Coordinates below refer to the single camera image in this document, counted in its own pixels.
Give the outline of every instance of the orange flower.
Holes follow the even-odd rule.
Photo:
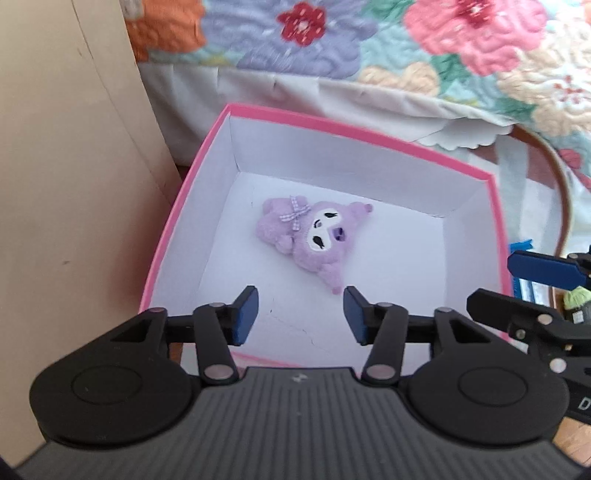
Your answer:
[[[119,0],[136,61],[148,49],[188,53],[206,44],[200,0]]]

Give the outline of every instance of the pink box rim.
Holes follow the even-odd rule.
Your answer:
[[[505,233],[505,224],[502,216],[501,203],[496,188],[495,178],[491,173],[480,170],[479,168],[472,167],[465,163],[462,163],[455,158],[448,157],[440,154],[428,148],[421,147],[419,145],[411,144],[398,138],[389,137],[377,132],[367,130],[365,128],[353,127],[351,125],[342,124],[325,118],[319,118],[311,115],[304,115],[302,113],[288,112],[275,108],[261,107],[255,105],[244,105],[241,103],[230,103],[226,105],[226,108],[222,111],[220,116],[217,118],[212,126],[212,129],[207,134],[203,144],[199,148],[195,160],[190,167],[190,170],[181,186],[178,196],[173,204],[170,215],[164,226],[163,233],[156,247],[154,258],[150,265],[148,277],[145,282],[144,292],[139,305],[139,310],[143,312],[149,308],[154,292],[154,286],[160,270],[160,265],[164,259],[164,255],[168,248],[168,244],[172,237],[174,228],[180,216],[180,212],[183,209],[184,203],[189,195],[193,180],[197,176],[197,172],[201,167],[203,159],[205,158],[213,139],[216,137],[218,130],[222,126],[224,120],[228,115],[232,115],[240,118],[247,118],[251,120],[260,120],[265,122],[271,122],[275,124],[290,125],[292,127],[307,128],[327,134],[338,135],[341,137],[350,138],[353,140],[362,141],[368,144],[376,145],[379,147],[388,148],[390,150],[397,150],[402,153],[406,153],[413,157],[422,158],[423,160],[436,163],[445,168],[458,171],[465,175],[471,176],[477,180],[486,182],[486,186],[489,194],[489,201],[492,206],[492,213],[495,222],[496,232],[496,244],[497,244],[497,255],[499,264],[499,276],[501,279],[502,293],[505,295],[511,295],[511,278],[509,271],[506,268],[506,259],[508,257],[508,243]]]

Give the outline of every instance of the beige wall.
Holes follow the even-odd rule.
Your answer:
[[[132,316],[179,185],[117,0],[0,1],[0,455],[49,363]]]

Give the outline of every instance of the pink flower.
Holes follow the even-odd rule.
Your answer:
[[[538,0],[417,0],[404,15],[422,48],[433,55],[456,53],[481,76],[517,67],[518,49],[540,45],[546,20]]]
[[[560,155],[564,162],[573,170],[574,175],[580,180],[584,187],[591,192],[591,178],[581,171],[581,166],[583,165],[581,155],[572,148],[562,148],[561,150],[558,150],[558,155]]]
[[[558,155],[560,155],[564,162],[573,170],[581,168],[581,155],[576,150],[573,150],[572,148],[563,148],[562,150],[558,150]]]

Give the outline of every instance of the box floor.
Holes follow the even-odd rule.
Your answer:
[[[230,303],[246,285],[258,288],[258,317],[246,343],[235,351],[303,367],[347,365],[356,370],[367,358],[368,347],[359,346],[349,330],[342,296],[331,294],[315,274],[254,234],[263,202],[289,195],[305,195],[310,204],[372,203],[374,211],[344,263],[345,285],[356,286],[370,302],[390,301],[412,314],[431,315],[444,305],[443,219],[308,184],[240,173],[226,199],[195,302]],[[427,360],[425,345],[407,345],[403,373]],[[237,358],[237,363],[249,362]],[[196,373],[193,345],[183,349],[182,364]]]

